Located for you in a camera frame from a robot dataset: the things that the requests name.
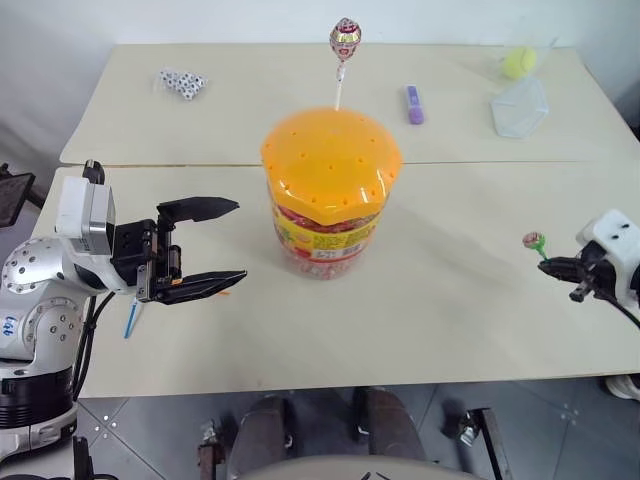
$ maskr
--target pink lollipop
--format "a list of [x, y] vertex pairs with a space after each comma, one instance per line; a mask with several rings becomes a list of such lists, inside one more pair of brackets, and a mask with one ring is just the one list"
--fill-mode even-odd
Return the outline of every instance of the pink lollipop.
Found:
[[336, 110], [340, 108], [340, 96], [342, 94], [342, 80], [344, 80], [345, 64], [344, 62], [350, 59], [356, 51], [356, 47], [360, 44], [362, 38], [362, 31], [360, 26], [349, 18], [343, 18], [340, 20], [329, 35], [329, 45], [331, 49], [338, 56], [340, 64], [338, 65], [338, 71], [336, 72], [336, 79], [338, 80], [338, 86], [336, 91]]

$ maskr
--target marker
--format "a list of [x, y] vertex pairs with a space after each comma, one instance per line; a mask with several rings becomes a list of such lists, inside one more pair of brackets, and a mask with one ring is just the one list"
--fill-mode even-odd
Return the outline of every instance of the marker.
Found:
[[133, 330], [133, 325], [138, 318], [138, 314], [142, 310], [142, 306], [139, 305], [138, 299], [133, 297], [131, 301], [131, 310], [129, 311], [129, 320], [127, 320], [127, 326], [124, 329], [124, 338], [127, 339], [131, 336], [131, 331]]
[[424, 113], [418, 97], [418, 89], [415, 85], [407, 85], [407, 107], [409, 108], [409, 122], [412, 125], [424, 123]]

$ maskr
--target black cable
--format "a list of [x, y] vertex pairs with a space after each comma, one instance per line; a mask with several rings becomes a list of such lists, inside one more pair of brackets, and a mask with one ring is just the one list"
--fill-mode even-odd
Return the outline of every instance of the black cable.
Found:
[[89, 372], [89, 364], [91, 362], [91, 351], [93, 350], [93, 336], [95, 329], [98, 325], [98, 318], [100, 314], [107, 306], [109, 301], [114, 297], [115, 292], [109, 292], [109, 294], [100, 302], [100, 306], [93, 311], [95, 307], [95, 297], [91, 297], [89, 302], [89, 313], [87, 314], [87, 320], [85, 321], [84, 328], [82, 329], [82, 337], [80, 339], [80, 345], [78, 346], [78, 354], [76, 356], [76, 366], [74, 371], [74, 383], [73, 383], [73, 400], [76, 401], [80, 396], [80, 391], [84, 385], [84, 381], [87, 378]]
[[614, 308], [616, 308], [620, 313], [622, 313], [625, 317], [631, 320], [631, 322], [640, 330], [640, 320], [638, 320], [638, 318], [633, 313], [631, 313], [629, 310], [623, 307], [622, 304], [618, 302], [618, 299], [615, 296], [609, 294], [605, 290], [598, 287], [595, 283], [593, 283], [589, 278], [589, 275], [585, 271], [585, 268], [583, 265], [579, 264], [577, 271], [578, 271], [578, 275], [580, 276], [580, 279], [587, 284], [587, 287], [593, 290], [593, 293], [595, 295], [598, 295], [602, 300], [605, 300]]
[[629, 320], [631, 320], [633, 322], [633, 324], [638, 327], [638, 329], [640, 329], [640, 320], [638, 320], [638, 318], [631, 313], [629, 310], [627, 310], [626, 308], [624, 308], [622, 305], [620, 305], [620, 302], [618, 302], [615, 298], [614, 299], [610, 299], [610, 298], [605, 298], [605, 300], [607, 302], [609, 302], [611, 305], [613, 305], [615, 308], [617, 308], [618, 310], [620, 310], [620, 312], [627, 317]]
[[82, 325], [82, 332], [80, 333], [80, 341], [78, 342], [78, 351], [76, 352], [76, 361], [73, 367], [73, 390], [75, 390], [78, 384], [78, 377], [80, 375], [80, 366], [82, 365], [82, 357], [84, 356], [84, 348], [87, 343], [87, 332], [89, 331], [89, 321], [93, 317], [93, 312], [96, 308], [96, 296], [92, 296], [89, 299], [89, 308], [87, 308], [87, 316], [85, 317], [84, 324]]

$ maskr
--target jar label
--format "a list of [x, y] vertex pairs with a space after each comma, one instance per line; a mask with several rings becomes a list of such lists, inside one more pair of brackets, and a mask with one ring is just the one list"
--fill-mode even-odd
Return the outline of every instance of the jar label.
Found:
[[376, 215], [365, 225], [339, 233], [318, 233], [296, 225], [274, 206], [274, 225], [280, 242], [299, 257], [328, 263], [353, 257], [364, 250], [378, 224]]

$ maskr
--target lollipop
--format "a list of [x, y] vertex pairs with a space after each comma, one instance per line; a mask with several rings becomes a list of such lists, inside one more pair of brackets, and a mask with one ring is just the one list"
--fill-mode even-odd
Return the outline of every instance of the lollipop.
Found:
[[547, 259], [547, 254], [544, 252], [544, 244], [547, 243], [547, 239], [544, 238], [544, 235], [540, 232], [531, 232], [527, 233], [524, 237], [522, 237], [522, 244], [530, 248], [531, 250], [535, 250], [540, 254], [543, 259]]
[[360, 26], [346, 17], [333, 27], [331, 35], [329, 35], [329, 45], [331, 45], [331, 49], [338, 56], [338, 60], [340, 60], [338, 71], [336, 72], [336, 80], [338, 81], [336, 89], [336, 110], [340, 108], [345, 62], [355, 53], [361, 37], [362, 32], [360, 31]]

